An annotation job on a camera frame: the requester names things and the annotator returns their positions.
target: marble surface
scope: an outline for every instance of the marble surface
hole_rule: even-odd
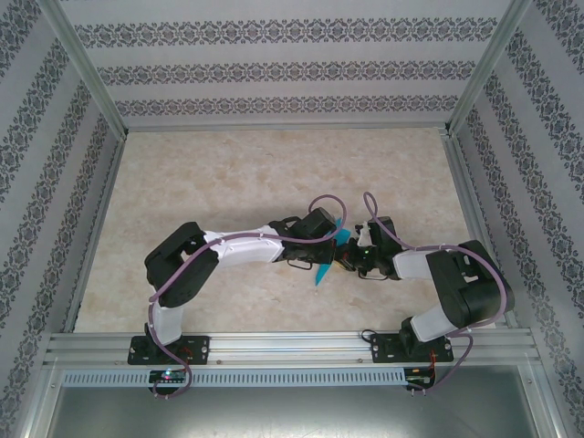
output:
[[[144,257],[184,222],[246,230],[302,216],[314,197],[334,193],[352,230],[369,218],[366,190],[407,242],[468,239],[437,130],[131,133],[76,332],[142,331],[152,293]],[[438,299],[424,280],[365,281],[333,266],[316,287],[315,275],[285,263],[215,271],[183,330],[397,329]]]

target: blue object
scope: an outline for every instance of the blue object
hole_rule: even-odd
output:
[[[340,225],[340,219],[337,219],[337,226]],[[340,230],[339,233],[335,236],[335,240],[337,241],[337,245],[346,244],[350,239],[350,231],[349,230]],[[317,286],[320,284],[322,279],[329,271],[330,265],[320,265],[317,271]]]

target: patterned wallpaper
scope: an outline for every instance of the patterned wallpaper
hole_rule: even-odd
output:
[[[72,0],[131,128],[445,122],[509,0]]]
[[[584,436],[583,12],[535,1],[458,133],[568,436]]]
[[[0,437],[63,329],[117,140],[37,4],[0,4]]]

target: gray metal panel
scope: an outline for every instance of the gray metal panel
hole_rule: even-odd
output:
[[[402,388],[202,388],[176,401],[144,389],[63,388],[48,436],[530,437],[516,370],[463,369],[435,394]]]

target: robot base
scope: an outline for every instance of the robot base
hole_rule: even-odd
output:
[[[189,365],[206,365],[209,358],[209,337],[182,335],[166,348]],[[128,364],[175,365],[177,362],[158,348],[147,330],[146,335],[131,339]]]
[[[454,354],[452,345],[444,337],[420,343],[408,354],[399,333],[371,334],[368,342],[371,344],[373,363],[414,363],[425,362],[433,355],[435,362],[452,362]]]

